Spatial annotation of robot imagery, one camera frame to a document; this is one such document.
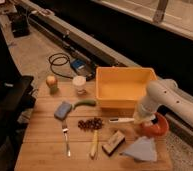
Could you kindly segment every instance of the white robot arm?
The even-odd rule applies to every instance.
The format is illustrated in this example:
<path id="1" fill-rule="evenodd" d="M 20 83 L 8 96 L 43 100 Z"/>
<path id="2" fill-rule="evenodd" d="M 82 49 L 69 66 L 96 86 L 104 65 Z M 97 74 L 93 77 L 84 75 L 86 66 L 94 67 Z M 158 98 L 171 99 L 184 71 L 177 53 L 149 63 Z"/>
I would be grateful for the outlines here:
<path id="1" fill-rule="evenodd" d="M 164 105 L 193 127 L 193 103 L 178 95 L 177 89 L 177 83 L 171 79 L 149 82 L 146 96 L 137 104 L 134 122 L 139 124 L 153 120 L 158 108 Z"/>

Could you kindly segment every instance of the fork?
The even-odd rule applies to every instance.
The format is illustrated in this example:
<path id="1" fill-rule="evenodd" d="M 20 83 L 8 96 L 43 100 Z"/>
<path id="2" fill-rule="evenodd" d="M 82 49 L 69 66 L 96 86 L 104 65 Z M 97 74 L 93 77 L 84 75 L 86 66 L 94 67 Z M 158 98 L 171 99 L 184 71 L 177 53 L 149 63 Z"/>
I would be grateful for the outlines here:
<path id="1" fill-rule="evenodd" d="M 71 151 L 70 151 L 70 146 L 69 146 L 69 142 L 68 142 L 68 127 L 67 127 L 67 123 L 65 120 L 62 121 L 62 131 L 63 131 L 64 136 L 65 136 L 66 153 L 67 153 L 67 156 L 70 157 Z"/>

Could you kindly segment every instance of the bowl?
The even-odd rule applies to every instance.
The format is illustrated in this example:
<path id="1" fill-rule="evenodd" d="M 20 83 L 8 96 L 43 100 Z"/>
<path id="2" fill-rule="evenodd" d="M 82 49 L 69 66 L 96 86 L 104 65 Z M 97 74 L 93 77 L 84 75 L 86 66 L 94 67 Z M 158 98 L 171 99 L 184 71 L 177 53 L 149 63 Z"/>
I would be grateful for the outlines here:
<path id="1" fill-rule="evenodd" d="M 150 126 L 141 124 L 142 133 L 147 137 L 165 136 L 169 130 L 169 124 L 166 118 L 158 112 L 155 115 L 158 119 L 156 124 Z"/>

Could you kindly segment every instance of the green cucumber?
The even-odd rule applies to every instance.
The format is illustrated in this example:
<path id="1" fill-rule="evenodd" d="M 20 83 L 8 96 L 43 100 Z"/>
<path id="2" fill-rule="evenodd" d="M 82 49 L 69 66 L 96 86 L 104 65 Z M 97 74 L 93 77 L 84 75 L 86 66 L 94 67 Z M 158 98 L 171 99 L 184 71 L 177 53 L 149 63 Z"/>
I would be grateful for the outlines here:
<path id="1" fill-rule="evenodd" d="M 73 105 L 73 109 L 75 109 L 77 106 L 81 106 L 81 105 L 85 105 L 85 106 L 96 106 L 96 101 L 92 100 L 92 99 L 84 99 L 84 100 L 80 100 L 78 102 L 76 102 Z"/>

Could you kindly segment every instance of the wooden cutting board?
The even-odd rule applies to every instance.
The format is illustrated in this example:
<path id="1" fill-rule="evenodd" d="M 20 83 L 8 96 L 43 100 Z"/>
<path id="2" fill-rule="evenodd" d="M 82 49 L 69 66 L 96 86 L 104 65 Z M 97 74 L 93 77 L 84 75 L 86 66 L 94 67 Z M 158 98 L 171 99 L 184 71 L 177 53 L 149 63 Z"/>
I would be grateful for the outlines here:
<path id="1" fill-rule="evenodd" d="M 172 163 L 166 149 L 165 137 L 155 139 L 157 162 L 140 162 L 119 153 L 142 136 L 139 126 L 133 123 L 112 124 L 109 117 L 132 116 L 131 110 L 101 109 L 98 106 L 79 106 L 67 118 L 71 157 L 66 156 L 65 139 L 61 122 L 54 118 L 54 112 L 62 101 L 74 104 L 81 99 L 95 99 L 95 82 L 88 82 L 86 93 L 77 95 L 70 82 L 59 82 L 59 92 L 49 94 L 45 84 L 39 89 L 36 104 L 25 133 L 17 159 L 16 171 L 131 171 L 131 170 L 172 170 Z M 97 158 L 89 157 L 93 133 L 78 128 L 79 120 L 100 117 L 104 126 L 99 130 Z M 126 141 L 108 157 L 102 150 L 115 131 L 124 133 Z"/>

